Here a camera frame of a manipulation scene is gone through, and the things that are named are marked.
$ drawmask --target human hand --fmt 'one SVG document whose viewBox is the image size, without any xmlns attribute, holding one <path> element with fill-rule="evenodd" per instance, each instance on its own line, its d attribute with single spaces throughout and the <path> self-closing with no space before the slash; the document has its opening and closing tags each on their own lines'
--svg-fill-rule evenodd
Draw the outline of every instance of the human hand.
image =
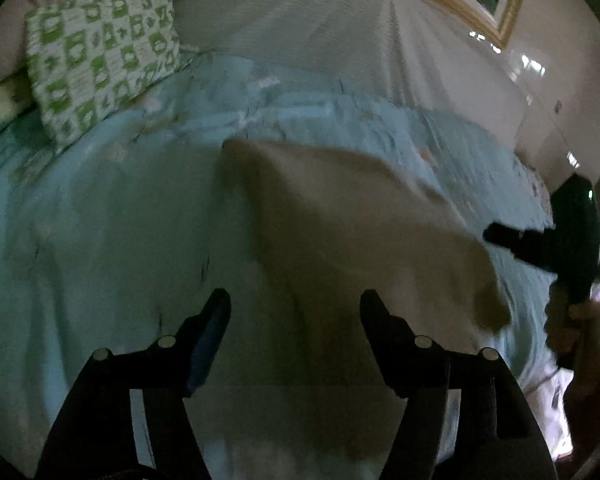
<svg viewBox="0 0 600 480">
<path fill-rule="evenodd" d="M 567 290 L 554 283 L 549 289 L 549 303 L 544 331 L 546 345 L 557 356 L 575 349 L 573 381 L 565 393 L 578 401 L 590 395 L 600 382 L 600 303 L 585 301 L 569 305 Z M 567 320 L 579 323 L 578 328 L 568 326 Z"/>
</svg>

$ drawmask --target checkered pillow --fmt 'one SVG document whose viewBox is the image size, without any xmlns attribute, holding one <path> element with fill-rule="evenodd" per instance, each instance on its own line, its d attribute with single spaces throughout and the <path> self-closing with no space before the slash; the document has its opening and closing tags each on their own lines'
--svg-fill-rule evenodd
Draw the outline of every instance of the checkered pillow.
<svg viewBox="0 0 600 480">
<path fill-rule="evenodd" d="M 72 0 L 27 15 L 27 68 L 63 149 L 180 67 L 173 0 Z"/>
</svg>

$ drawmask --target beige blanket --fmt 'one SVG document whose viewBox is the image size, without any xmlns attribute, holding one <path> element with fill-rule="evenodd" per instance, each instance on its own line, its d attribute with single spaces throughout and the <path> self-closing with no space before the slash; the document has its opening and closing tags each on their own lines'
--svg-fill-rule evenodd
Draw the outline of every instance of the beige blanket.
<svg viewBox="0 0 600 480">
<path fill-rule="evenodd" d="M 401 404 L 381 387 L 360 294 L 375 288 L 416 333 L 475 352 L 510 321 L 486 250 L 440 195 L 372 156 L 228 140 L 223 157 L 256 207 L 269 279 L 290 289 L 306 324 L 312 383 L 324 386 L 320 439 L 347 454 L 388 450 Z"/>
</svg>

